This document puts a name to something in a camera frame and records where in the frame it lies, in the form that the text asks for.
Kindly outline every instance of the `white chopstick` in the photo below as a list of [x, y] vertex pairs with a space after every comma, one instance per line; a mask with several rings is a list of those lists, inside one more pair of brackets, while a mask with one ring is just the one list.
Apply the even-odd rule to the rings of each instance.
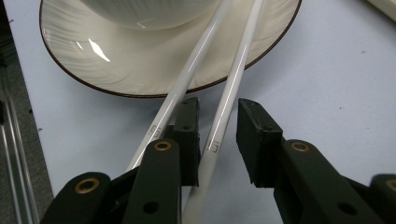
[[227, 129], [233, 102], [238, 92], [242, 79], [248, 52], [256, 24], [262, 11], [263, 0], [254, 0], [242, 38], [239, 42], [238, 50], [233, 59], [231, 73], [227, 78], [224, 92], [221, 96], [218, 110], [214, 122], [206, 140], [204, 154], [199, 165], [199, 188], [192, 187], [189, 199], [184, 207], [182, 223], [193, 224], [199, 222], [199, 216], [204, 207], [205, 196], [210, 185], [216, 162], [219, 156], [219, 149]]
[[180, 101], [183, 99], [186, 90], [191, 83], [194, 72], [205, 57], [207, 50], [209, 49], [209, 46], [216, 35], [216, 31], [219, 29], [219, 25], [223, 21], [232, 1], [233, 0], [221, 0], [215, 14], [210, 19], [210, 22], [206, 26], [204, 33], [201, 35], [189, 59], [181, 70], [177, 81], [172, 87], [172, 90], [170, 90], [166, 96], [157, 116], [149, 126], [149, 129], [140, 143], [139, 148], [134, 154], [127, 171], [134, 169], [140, 164], [146, 146], [150, 142], [163, 136], [163, 132], [172, 116], [173, 111], [175, 110], [178, 103], [180, 103]]

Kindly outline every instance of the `white bowl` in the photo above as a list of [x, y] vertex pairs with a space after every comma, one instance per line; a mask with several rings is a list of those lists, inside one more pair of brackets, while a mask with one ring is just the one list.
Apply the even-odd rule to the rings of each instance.
[[101, 17], [138, 30], [174, 28], [195, 19], [219, 0], [80, 0]]
[[[302, 0], [266, 0], [247, 56], [250, 67], [279, 42]], [[252, 0], [233, 0], [229, 13], [195, 72], [189, 92], [224, 81], [243, 33]], [[41, 34], [54, 61], [77, 81], [128, 97], [164, 97], [180, 74], [216, 5], [174, 29], [124, 28], [80, 1], [42, 0]]]

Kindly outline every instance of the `table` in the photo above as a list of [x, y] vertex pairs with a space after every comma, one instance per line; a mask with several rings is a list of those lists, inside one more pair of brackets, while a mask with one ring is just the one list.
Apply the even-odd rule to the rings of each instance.
[[[5, 0], [53, 193], [76, 175], [121, 175], [163, 99], [92, 90], [51, 59], [39, 0]], [[396, 23], [360, 0], [304, 0], [289, 32], [246, 71], [238, 97], [259, 102], [287, 139], [316, 145], [342, 174], [368, 184], [396, 173]], [[201, 102], [202, 144], [224, 84]], [[281, 223], [270, 189], [255, 189], [235, 143], [236, 104], [202, 223]]]

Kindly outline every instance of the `saucer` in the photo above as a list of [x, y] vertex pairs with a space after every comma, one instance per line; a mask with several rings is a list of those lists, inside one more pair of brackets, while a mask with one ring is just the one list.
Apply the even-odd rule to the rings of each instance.
[[[301, 1], [264, 2], [246, 68], [288, 31]], [[233, 0], [189, 91], [227, 78], [252, 2]], [[121, 96], [162, 97], [171, 90], [216, 6], [177, 28], [138, 31], [102, 19], [80, 1], [42, 0], [40, 28], [51, 57], [77, 81]]]

